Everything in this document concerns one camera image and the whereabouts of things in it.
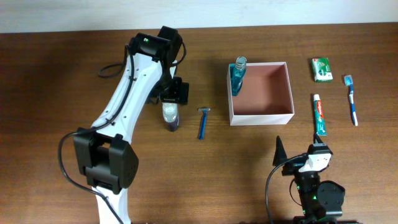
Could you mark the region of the clear purple spray bottle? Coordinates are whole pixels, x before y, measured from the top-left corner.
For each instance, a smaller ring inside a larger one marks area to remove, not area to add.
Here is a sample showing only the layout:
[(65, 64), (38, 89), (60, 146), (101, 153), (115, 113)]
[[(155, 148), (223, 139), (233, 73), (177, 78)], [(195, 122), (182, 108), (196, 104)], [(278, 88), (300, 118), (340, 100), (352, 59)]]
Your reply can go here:
[(176, 131), (179, 127), (178, 104), (162, 103), (162, 114), (168, 130)]

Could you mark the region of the green soap box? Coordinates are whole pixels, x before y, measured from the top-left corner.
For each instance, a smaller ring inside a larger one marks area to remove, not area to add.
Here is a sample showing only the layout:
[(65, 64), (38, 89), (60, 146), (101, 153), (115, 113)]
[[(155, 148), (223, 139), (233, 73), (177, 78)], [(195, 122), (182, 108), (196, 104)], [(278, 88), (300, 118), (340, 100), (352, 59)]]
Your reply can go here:
[(315, 82), (331, 82), (333, 80), (328, 58), (313, 58), (311, 64)]

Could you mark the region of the blue mouthwash bottle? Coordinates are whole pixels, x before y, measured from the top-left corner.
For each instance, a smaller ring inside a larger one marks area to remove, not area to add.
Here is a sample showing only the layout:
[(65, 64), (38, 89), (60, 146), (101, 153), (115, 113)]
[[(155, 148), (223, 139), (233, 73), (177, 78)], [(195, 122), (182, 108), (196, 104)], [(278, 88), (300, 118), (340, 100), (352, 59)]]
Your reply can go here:
[(239, 56), (233, 65), (231, 74), (231, 92), (233, 96), (238, 96), (242, 87), (243, 78), (246, 73), (246, 63), (246, 57)]

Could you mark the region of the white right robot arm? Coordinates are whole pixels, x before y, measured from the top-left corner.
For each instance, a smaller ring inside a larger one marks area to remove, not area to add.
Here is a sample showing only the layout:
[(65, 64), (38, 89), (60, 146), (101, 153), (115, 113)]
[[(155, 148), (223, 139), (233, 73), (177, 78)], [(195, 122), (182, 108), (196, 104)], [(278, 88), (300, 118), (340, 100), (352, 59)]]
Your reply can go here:
[(345, 188), (330, 180), (320, 180), (320, 173), (329, 166), (332, 155), (327, 144), (314, 134), (307, 152), (288, 158), (281, 138), (276, 137), (273, 171), (281, 167), (283, 176), (294, 177), (303, 210), (302, 216), (293, 218), (294, 223), (336, 223), (342, 216)]

